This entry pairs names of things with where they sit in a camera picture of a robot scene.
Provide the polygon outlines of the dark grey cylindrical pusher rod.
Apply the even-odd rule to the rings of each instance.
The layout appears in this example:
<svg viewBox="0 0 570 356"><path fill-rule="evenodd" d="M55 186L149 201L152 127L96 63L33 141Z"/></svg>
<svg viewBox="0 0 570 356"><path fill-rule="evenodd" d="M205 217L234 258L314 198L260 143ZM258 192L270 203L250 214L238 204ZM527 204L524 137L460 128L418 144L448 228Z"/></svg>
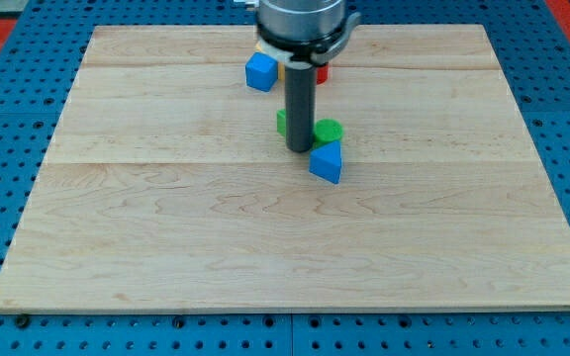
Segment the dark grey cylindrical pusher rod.
<svg viewBox="0 0 570 356"><path fill-rule="evenodd" d="M306 152L314 142L316 68L285 68L285 138L294 152Z"/></svg>

